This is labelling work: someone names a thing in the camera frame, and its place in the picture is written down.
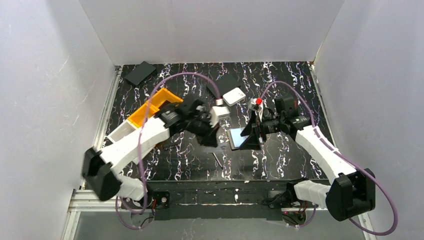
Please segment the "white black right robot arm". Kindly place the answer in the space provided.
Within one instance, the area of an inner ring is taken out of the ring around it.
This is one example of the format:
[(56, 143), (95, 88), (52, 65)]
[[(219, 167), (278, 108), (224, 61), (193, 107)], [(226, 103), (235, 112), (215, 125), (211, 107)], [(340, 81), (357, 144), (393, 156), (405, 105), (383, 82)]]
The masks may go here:
[(339, 151), (322, 135), (312, 119), (300, 114), (293, 97), (277, 98), (276, 112), (263, 116), (263, 101), (252, 98), (248, 107), (250, 119), (240, 135), (245, 140), (239, 150), (261, 150), (269, 134), (282, 132), (306, 150), (324, 171), (329, 185), (307, 178), (292, 180), (286, 190), (265, 200), (269, 206), (284, 206), (294, 202), (310, 202), (325, 208), (341, 222), (372, 211), (376, 207), (374, 173), (366, 168), (360, 171), (339, 156)]

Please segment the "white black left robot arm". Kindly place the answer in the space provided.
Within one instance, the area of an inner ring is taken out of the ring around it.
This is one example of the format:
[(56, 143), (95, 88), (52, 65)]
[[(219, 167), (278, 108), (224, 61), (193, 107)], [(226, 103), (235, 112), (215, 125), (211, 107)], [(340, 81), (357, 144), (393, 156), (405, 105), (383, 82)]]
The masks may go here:
[(100, 201), (112, 197), (140, 201), (148, 193), (146, 180), (121, 175), (123, 168), (130, 162), (141, 164), (157, 144), (184, 131), (195, 134), (200, 145), (216, 148), (219, 118), (227, 113), (223, 106), (207, 110), (197, 98), (169, 103), (119, 141), (101, 150), (89, 148), (84, 153), (81, 176)]

